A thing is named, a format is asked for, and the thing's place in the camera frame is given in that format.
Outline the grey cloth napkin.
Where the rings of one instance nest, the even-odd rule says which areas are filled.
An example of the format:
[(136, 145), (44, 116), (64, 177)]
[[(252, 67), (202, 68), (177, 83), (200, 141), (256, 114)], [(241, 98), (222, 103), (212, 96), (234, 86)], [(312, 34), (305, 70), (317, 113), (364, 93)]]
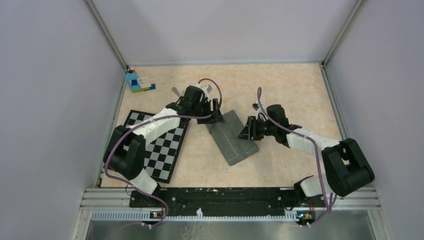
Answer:
[(240, 163), (260, 150), (254, 141), (238, 138), (244, 126), (235, 110), (225, 113), (222, 122), (206, 126), (229, 166)]

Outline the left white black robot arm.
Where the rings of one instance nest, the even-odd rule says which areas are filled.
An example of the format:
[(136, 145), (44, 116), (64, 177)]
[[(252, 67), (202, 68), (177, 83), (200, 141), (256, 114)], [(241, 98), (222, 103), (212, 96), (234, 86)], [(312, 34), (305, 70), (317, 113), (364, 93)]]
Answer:
[(163, 134), (180, 126), (182, 119), (198, 124), (222, 120), (223, 98), (210, 98), (207, 87), (190, 85), (177, 101), (167, 104), (156, 115), (129, 127), (117, 126), (104, 154), (104, 172), (112, 170), (120, 180), (142, 192), (141, 200), (149, 207), (160, 202), (160, 186), (145, 169), (146, 146)]

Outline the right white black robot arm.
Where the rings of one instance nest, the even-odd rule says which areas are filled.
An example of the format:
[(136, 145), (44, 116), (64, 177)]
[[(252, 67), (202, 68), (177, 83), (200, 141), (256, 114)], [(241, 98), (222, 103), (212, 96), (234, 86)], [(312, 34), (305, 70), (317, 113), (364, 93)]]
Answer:
[(307, 206), (323, 192), (345, 197), (375, 180), (373, 169), (353, 138), (330, 139), (291, 124), (280, 104), (270, 105), (266, 111), (262, 111), (258, 103), (253, 107), (256, 115), (248, 117), (238, 139), (260, 141), (271, 136), (287, 148), (316, 157), (317, 166), (324, 167), (317, 176), (295, 183), (293, 200), (297, 205)]

